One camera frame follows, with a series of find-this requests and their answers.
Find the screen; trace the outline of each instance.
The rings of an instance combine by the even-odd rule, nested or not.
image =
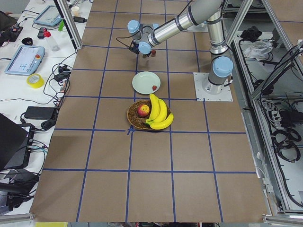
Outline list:
[[[8,71],[28,72],[38,52],[39,48],[22,47],[13,59]]]
[[[58,16],[59,12],[57,8],[51,6],[47,11],[40,15],[36,21],[52,24],[58,18]]]

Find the cup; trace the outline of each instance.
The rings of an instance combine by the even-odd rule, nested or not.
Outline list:
[[[80,8],[79,6],[73,6],[71,8],[72,13],[74,14],[75,17],[79,17],[80,16]]]

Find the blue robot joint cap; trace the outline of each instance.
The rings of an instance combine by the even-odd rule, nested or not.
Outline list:
[[[143,54],[149,54],[152,51],[152,47],[146,42],[139,42],[139,51]]]
[[[140,23],[137,20],[131,20],[127,24],[128,32],[133,34],[139,30]]]
[[[213,71],[220,78],[228,77],[233,69],[233,62],[226,56],[221,56],[214,60]]]

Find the bunch of bananas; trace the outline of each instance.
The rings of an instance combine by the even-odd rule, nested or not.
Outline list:
[[[154,94],[150,94],[151,100],[151,114],[149,119],[146,119],[145,123],[152,129],[161,130],[169,127],[174,120],[174,115],[170,113],[167,116],[167,107],[165,102],[156,97]]]

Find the power adapter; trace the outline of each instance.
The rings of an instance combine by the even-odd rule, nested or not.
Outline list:
[[[74,17],[74,21],[78,22],[78,23],[85,23],[85,22],[87,22],[87,19],[85,19],[83,17]]]
[[[54,107],[29,106],[24,113],[24,117],[34,120],[49,120],[54,117],[55,112]]]

